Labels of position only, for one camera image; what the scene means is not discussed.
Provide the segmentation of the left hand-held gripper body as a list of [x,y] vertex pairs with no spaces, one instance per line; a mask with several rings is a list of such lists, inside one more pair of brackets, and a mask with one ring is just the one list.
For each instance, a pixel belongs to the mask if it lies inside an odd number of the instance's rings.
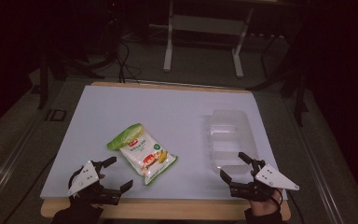
[[91,204],[118,205],[120,190],[106,189],[98,175],[101,173],[103,161],[87,161],[75,171],[68,182],[68,198],[70,204],[83,201]]

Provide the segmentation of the white metal stand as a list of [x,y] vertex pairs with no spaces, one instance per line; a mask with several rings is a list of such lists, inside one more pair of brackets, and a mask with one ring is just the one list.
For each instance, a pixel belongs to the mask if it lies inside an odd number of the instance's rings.
[[170,0],[168,17],[168,38],[163,63],[163,71],[170,72],[172,68],[173,42],[172,35],[174,30],[219,34],[236,35],[239,38],[238,44],[231,50],[232,61],[237,78],[244,78],[241,65],[241,48],[247,35],[251,18],[254,14],[254,8],[250,7],[245,13],[243,21],[205,18],[198,16],[187,16],[175,14],[173,12],[174,1]]

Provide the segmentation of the white table mat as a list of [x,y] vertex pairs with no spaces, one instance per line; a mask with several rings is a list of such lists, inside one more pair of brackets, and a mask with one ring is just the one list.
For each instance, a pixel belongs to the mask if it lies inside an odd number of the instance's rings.
[[[275,158],[257,103],[247,92],[179,91],[141,87],[88,86],[77,104],[41,196],[61,198],[68,181],[87,161],[117,162],[104,169],[103,185],[117,189],[131,181],[127,199],[225,200],[227,184],[213,169],[208,144],[208,120],[217,109],[240,110],[247,115],[260,159]],[[123,130],[141,123],[177,161],[150,185],[146,185],[120,152],[107,148]]]

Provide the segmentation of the black floor socket plate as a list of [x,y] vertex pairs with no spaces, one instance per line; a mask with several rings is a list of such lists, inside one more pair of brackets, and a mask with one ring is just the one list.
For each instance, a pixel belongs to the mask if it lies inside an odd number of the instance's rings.
[[66,110],[50,109],[45,116],[45,121],[64,121],[67,115]]

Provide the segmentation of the clear plastic container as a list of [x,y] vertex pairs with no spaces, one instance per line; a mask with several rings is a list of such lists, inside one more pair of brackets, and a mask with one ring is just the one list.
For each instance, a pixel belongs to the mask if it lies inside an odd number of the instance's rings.
[[239,153],[257,158],[257,148],[250,122],[240,110],[216,109],[207,120],[207,142],[210,164],[215,173],[221,170],[229,175],[246,175],[252,166]]

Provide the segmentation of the green and white snack bag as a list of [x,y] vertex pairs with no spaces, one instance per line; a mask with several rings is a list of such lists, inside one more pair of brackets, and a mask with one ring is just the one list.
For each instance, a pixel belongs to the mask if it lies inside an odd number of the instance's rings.
[[114,137],[107,147],[119,150],[133,169],[149,185],[177,160],[141,123],[136,123]]

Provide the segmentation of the person's right hand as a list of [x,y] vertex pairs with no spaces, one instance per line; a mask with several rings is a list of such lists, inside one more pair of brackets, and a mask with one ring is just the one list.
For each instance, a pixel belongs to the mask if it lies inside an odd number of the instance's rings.
[[278,211],[280,209],[281,196],[282,196],[282,190],[275,189],[271,199],[268,199],[265,202],[250,201],[253,215],[263,216]]

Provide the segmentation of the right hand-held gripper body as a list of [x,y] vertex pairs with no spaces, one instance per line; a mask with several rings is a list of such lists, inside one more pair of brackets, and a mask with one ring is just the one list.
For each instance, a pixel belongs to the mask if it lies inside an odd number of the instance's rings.
[[229,190],[232,197],[242,198],[254,202],[275,201],[276,189],[299,190],[299,185],[280,173],[264,161],[252,160],[252,182],[247,184],[229,180]]

